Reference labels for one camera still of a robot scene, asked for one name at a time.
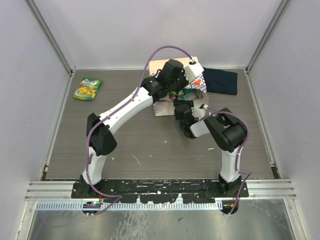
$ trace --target dark blue fabric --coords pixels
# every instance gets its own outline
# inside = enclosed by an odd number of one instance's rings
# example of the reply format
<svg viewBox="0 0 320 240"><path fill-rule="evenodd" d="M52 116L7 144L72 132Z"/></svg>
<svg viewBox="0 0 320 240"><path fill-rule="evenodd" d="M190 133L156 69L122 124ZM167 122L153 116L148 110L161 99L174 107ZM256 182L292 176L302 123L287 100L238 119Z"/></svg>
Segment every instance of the dark blue fabric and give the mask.
<svg viewBox="0 0 320 240"><path fill-rule="evenodd" d="M238 73L204 67L203 78L210 93L237 95Z"/></svg>

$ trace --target floor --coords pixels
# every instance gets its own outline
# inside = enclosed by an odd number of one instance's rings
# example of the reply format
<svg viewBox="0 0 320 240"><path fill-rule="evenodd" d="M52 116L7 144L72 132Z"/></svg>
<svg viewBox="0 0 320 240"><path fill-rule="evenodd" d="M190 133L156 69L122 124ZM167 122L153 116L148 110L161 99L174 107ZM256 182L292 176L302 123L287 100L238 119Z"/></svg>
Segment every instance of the floor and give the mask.
<svg viewBox="0 0 320 240"><path fill-rule="evenodd" d="M294 240L284 201L242 200L229 217L220 210L35 211L28 240Z"/></svg>
<svg viewBox="0 0 320 240"><path fill-rule="evenodd" d="M263 137L244 71L238 73L238 95L208 93L209 106L228 107L243 117L251 137L241 155L240 169L251 178L273 178ZM47 179L78 179L86 162L87 116L99 115L127 97L137 86L141 70L77 70L71 82L54 143ZM83 77L102 80L93 101L73 98ZM211 135L188 139L177 129L173 116L154 115L147 107L116 133L117 148L108 156L102 178L113 179L216 179L221 150Z"/></svg>

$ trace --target green package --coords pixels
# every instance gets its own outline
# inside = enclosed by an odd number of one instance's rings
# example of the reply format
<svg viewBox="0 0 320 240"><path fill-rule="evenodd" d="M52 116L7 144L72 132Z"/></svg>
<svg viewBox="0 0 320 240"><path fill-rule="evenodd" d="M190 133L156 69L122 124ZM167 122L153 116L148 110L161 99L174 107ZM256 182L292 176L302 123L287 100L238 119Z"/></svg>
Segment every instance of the green package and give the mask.
<svg viewBox="0 0 320 240"><path fill-rule="evenodd" d="M98 93L101 80L84 77L76 89L73 97L81 100L93 100Z"/></svg>

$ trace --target gray tabletop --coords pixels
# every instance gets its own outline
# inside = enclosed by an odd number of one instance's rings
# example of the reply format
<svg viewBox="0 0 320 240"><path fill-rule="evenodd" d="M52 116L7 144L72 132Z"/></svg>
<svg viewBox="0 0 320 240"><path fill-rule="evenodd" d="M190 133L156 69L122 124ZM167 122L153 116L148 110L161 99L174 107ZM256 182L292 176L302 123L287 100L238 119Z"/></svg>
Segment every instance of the gray tabletop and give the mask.
<svg viewBox="0 0 320 240"><path fill-rule="evenodd" d="M229 108L243 117L251 137L241 155L240 169L252 178L273 178L264 141L244 71L238 73L238 95L208 93L209 106ZM77 70L71 82L54 143L47 179L78 179L86 163L86 126L91 113L99 115L127 97L138 84L141 70ZM102 80L93 101L73 98L84 77ZM128 120L115 134L117 148L108 156L103 178L192 179L217 178L221 150L212 136L188 139L173 116L154 115L147 107Z"/></svg>

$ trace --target white mark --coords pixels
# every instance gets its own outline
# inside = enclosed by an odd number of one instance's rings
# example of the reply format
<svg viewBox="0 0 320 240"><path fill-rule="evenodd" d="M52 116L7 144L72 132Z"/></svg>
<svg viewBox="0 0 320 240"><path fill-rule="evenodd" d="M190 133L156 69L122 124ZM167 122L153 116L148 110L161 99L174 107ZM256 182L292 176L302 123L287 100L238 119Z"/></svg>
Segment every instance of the white mark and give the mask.
<svg viewBox="0 0 320 240"><path fill-rule="evenodd" d="M141 164L140 164L139 160L136 158L136 156L135 156L133 153L131 153L131 154L132 154L132 156L135 158L135 160L138 162L138 164L139 164L140 167L141 167Z"/></svg>

